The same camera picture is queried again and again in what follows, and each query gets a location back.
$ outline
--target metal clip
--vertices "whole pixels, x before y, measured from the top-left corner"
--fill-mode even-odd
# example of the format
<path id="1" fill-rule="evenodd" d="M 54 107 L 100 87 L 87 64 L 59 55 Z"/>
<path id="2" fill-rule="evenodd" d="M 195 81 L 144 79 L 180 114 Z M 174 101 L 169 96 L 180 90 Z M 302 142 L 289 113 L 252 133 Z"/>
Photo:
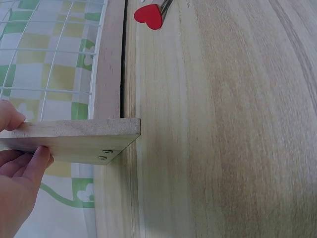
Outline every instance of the metal clip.
<path id="1" fill-rule="evenodd" d="M 162 5 L 160 6 L 160 13 L 162 15 L 163 21 L 165 20 L 165 17 L 167 15 L 167 11 L 168 11 L 169 7 L 171 6 L 172 2 L 173 2 L 173 0 L 164 0 Z"/>

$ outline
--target wooden board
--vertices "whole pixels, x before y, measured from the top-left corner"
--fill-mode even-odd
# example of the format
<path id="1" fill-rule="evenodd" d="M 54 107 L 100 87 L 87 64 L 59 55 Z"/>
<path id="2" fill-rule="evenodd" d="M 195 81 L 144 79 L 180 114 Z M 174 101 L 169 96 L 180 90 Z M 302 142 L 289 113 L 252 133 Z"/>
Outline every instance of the wooden board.
<path id="1" fill-rule="evenodd" d="M 57 161 L 106 165 L 140 132 L 139 119 L 23 123 L 15 131 L 0 133 L 0 150 L 34 152 L 47 146 Z"/>
<path id="2" fill-rule="evenodd" d="M 107 237 L 316 237 L 316 1 L 174 0 L 159 31 L 128 21 L 142 135 L 104 174 Z"/>
<path id="3" fill-rule="evenodd" d="M 120 85 L 122 40 L 125 0 L 108 0 L 100 44 L 97 78 L 95 85 L 94 119 L 120 118 Z M 123 227 L 122 220 L 109 220 L 109 210 L 116 210 L 117 218 L 122 217 L 126 206 L 121 204 L 120 186 L 129 179 L 125 152 L 107 166 L 94 166 L 94 196 L 97 237 L 111 237 L 108 227 Z M 116 195 L 116 203 L 108 206 L 109 197 Z"/>

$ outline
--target screw head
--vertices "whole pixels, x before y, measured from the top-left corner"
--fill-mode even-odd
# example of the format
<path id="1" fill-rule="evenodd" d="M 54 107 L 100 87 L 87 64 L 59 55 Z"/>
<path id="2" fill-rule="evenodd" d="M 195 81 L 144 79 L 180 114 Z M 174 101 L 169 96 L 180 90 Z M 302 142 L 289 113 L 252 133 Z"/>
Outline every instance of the screw head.
<path id="1" fill-rule="evenodd" d="M 103 150 L 103 152 L 104 152 L 105 154 L 112 154 L 112 153 L 113 153 L 113 150 Z"/>
<path id="2" fill-rule="evenodd" d="M 98 156 L 98 159 L 100 159 L 100 160 L 106 160 L 107 157 L 106 157 L 106 156 Z"/>

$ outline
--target gap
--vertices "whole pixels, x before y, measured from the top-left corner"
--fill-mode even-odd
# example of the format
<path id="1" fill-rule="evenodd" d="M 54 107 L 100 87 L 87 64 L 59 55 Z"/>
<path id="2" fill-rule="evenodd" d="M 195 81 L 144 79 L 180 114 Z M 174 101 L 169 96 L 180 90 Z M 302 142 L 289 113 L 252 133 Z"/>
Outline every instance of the gap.
<path id="1" fill-rule="evenodd" d="M 120 83 L 120 117 L 124 118 L 124 85 L 125 85 L 125 48 L 126 48 L 126 30 L 127 30 L 127 15 L 128 1 L 125 0 L 124 17 L 123 17 L 123 33 L 122 33 L 122 53 L 121 53 L 121 83 Z"/>

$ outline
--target hand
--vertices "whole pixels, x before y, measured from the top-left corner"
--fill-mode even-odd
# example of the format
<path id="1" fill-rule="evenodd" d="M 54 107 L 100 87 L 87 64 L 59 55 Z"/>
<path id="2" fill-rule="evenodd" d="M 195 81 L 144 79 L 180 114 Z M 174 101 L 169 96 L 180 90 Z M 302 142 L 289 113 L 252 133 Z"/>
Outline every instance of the hand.
<path id="1" fill-rule="evenodd" d="M 25 116 L 0 100 L 0 132 L 15 130 Z M 50 150 L 39 147 L 34 154 L 0 151 L 0 238 L 12 238 L 31 214 L 45 169 L 53 163 Z"/>

